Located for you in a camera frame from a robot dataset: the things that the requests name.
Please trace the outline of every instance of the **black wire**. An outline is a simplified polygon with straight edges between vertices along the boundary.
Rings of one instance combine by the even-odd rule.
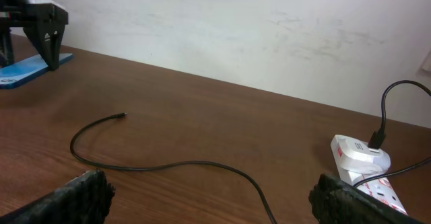
[[[423,161],[421,161],[421,162],[419,162],[419,163],[417,163],[417,164],[415,164],[415,165],[409,166],[409,167],[407,167],[407,168],[405,168],[405,169],[402,169],[402,170],[398,170],[398,171],[396,171],[396,172],[387,173],[387,174],[380,174],[380,175],[377,175],[377,176],[373,176],[373,177],[366,178],[366,179],[361,180],[361,181],[359,181],[358,183],[354,184],[354,185],[353,185],[353,187],[354,187],[354,188],[356,188],[356,187],[358,187],[359,185],[361,185],[361,184],[365,184],[365,183],[367,183],[367,182],[369,182],[369,181],[371,181],[371,180],[377,180],[377,179],[384,178],[384,177],[389,177],[389,176],[395,176],[395,175],[397,175],[397,174],[402,174],[402,173],[404,173],[404,172],[407,172],[407,171],[409,171],[409,170],[415,169],[415,168],[420,167],[420,166],[422,166],[422,165],[424,165],[424,164],[427,164],[427,163],[429,163],[429,162],[431,162],[431,157],[428,157],[427,159],[425,159],[425,160],[423,160]]]
[[[380,133],[384,133],[385,132],[385,126],[386,126],[386,95],[388,94],[389,90],[391,90],[393,87],[400,85],[402,83],[410,83],[412,85],[416,85],[419,88],[423,89],[429,96],[431,96],[431,91],[423,86],[421,83],[418,83],[416,81],[412,81],[412,80],[401,80],[401,81],[397,81],[393,84],[391,84],[388,88],[386,88],[385,92],[382,95],[382,124],[380,126],[380,129],[378,130]]]
[[[72,153],[72,155],[78,159],[79,161],[86,163],[88,165],[92,165],[92,166],[96,166],[96,167],[101,167],[101,168],[106,168],[106,169],[111,169],[111,170],[121,170],[121,171],[155,171],[155,170],[164,170],[167,169],[169,167],[176,167],[176,166],[180,166],[180,165],[186,165],[186,164],[198,164],[198,165],[211,165],[211,166],[215,166],[215,167],[220,167],[223,168],[225,170],[229,170],[232,171],[234,173],[237,173],[239,175],[241,175],[242,177],[246,178],[257,190],[257,192],[259,193],[259,196],[261,197],[263,206],[265,207],[265,210],[267,211],[269,220],[271,220],[271,222],[273,224],[277,224],[277,221],[275,220],[274,215],[271,212],[271,209],[269,208],[268,202],[265,198],[265,195],[263,194],[263,191],[261,190],[261,187],[259,187],[259,185],[256,183],[256,181],[254,179],[252,179],[249,175],[247,175],[246,173],[224,165],[224,164],[220,164],[220,163],[215,163],[215,162],[211,162],[211,161],[200,161],[200,160],[193,160],[193,161],[181,161],[181,162],[177,162],[177,163],[169,163],[166,165],[162,165],[162,166],[156,166],[156,167],[123,167],[123,166],[115,166],[115,165],[109,165],[109,164],[104,164],[104,163],[98,163],[95,161],[90,161],[87,159],[84,159],[83,157],[79,156],[76,152],[75,152],[75,142],[77,140],[77,138],[87,129],[91,128],[92,126],[95,126],[97,124],[100,124],[104,121],[110,120],[110,119],[117,119],[117,118],[123,118],[127,115],[127,113],[120,113],[120,114],[115,114],[112,116],[108,116],[105,117],[103,119],[97,120],[93,123],[88,124],[87,126],[83,127],[81,130],[79,130],[75,136],[73,136],[71,142],[70,142],[70,152]]]

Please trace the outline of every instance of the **cable connector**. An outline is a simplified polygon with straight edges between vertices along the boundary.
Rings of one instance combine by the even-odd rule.
[[[115,119],[115,118],[123,118],[123,117],[125,117],[127,115],[127,113],[126,112],[124,112],[124,113],[120,113],[120,114],[115,114],[115,115],[112,115],[112,116],[109,116],[111,119]]]
[[[386,134],[384,131],[378,130],[377,132],[373,132],[371,139],[368,142],[368,148],[371,149],[380,149],[385,140]]]

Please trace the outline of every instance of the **white plug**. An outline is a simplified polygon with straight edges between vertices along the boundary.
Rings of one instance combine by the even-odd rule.
[[[391,166],[391,158],[382,149],[369,149],[357,139],[336,135],[331,148],[337,149],[335,161],[340,167],[359,174],[384,174]]]

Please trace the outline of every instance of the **blue platform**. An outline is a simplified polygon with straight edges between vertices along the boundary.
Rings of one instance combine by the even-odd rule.
[[[59,64],[73,58],[71,53],[61,53]],[[48,65],[38,54],[0,69],[0,89],[13,89],[48,72]]]

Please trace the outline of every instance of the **white adapter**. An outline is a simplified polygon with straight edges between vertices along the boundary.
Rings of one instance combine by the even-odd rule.
[[[391,158],[382,149],[369,149],[368,143],[351,137],[335,135],[331,149],[341,180],[352,186],[366,178],[384,174],[391,166]],[[358,186],[358,190],[407,214],[387,178],[364,183]]]

